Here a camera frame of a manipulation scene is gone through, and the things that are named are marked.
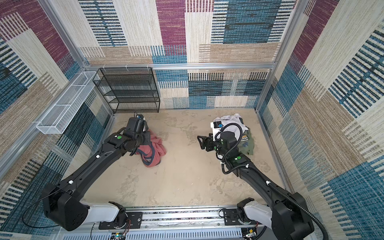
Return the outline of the green printed t-shirt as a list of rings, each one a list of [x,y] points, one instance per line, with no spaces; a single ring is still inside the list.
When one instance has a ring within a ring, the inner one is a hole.
[[[251,130],[248,129],[244,131],[242,135],[241,142],[238,145],[239,151],[245,155],[253,155],[254,154],[254,139],[252,137]]]

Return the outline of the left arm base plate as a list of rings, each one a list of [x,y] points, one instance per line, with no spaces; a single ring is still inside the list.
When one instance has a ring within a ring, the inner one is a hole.
[[[118,214],[112,222],[101,222],[99,230],[127,230],[139,229],[142,224],[143,212],[128,212]]]

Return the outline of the white cloth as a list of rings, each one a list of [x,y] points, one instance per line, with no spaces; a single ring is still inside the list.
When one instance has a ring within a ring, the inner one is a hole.
[[[242,132],[247,131],[249,128],[244,124],[243,118],[239,114],[234,114],[234,115],[227,115],[223,117],[217,117],[215,120],[227,120],[230,123],[236,123],[242,128]]]

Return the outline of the aluminium front rail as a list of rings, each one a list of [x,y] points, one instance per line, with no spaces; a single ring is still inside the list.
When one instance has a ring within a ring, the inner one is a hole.
[[[218,215],[229,206],[173,206],[132,207],[128,212],[143,212],[139,229],[99,230],[99,223],[81,225],[68,232],[55,228],[51,240],[274,240],[270,229],[263,230],[263,224],[225,226]]]

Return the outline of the red cloth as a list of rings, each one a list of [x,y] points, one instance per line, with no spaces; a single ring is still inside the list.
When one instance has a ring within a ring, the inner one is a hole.
[[[167,151],[163,146],[162,139],[151,130],[149,133],[151,135],[150,144],[141,145],[137,149],[136,155],[141,156],[142,162],[147,168],[152,168],[161,163],[161,158],[166,155]]]

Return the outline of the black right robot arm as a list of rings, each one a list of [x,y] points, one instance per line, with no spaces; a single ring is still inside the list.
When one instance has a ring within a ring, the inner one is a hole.
[[[267,203],[259,206],[254,200],[239,205],[247,221],[256,221],[270,228],[279,240],[302,240],[314,232],[314,224],[306,210],[304,198],[291,194],[271,181],[236,147],[233,132],[223,132],[222,139],[197,137],[200,147],[207,152],[215,151],[222,156],[222,167],[248,183]]]

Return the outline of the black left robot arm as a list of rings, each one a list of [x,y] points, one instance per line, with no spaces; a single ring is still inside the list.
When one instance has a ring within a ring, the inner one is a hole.
[[[94,205],[81,200],[108,167],[125,154],[134,155],[141,145],[150,142],[151,134],[145,117],[129,118],[127,126],[107,137],[96,153],[74,173],[57,185],[44,187],[41,195],[44,215],[67,231],[97,222],[105,222],[113,229],[125,227],[128,216],[122,205],[115,202]]]

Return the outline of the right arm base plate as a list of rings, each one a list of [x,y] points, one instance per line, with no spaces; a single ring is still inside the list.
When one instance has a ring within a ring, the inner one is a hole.
[[[219,210],[218,215],[224,219],[225,226],[257,224],[256,221],[247,219],[237,209],[222,208]]]

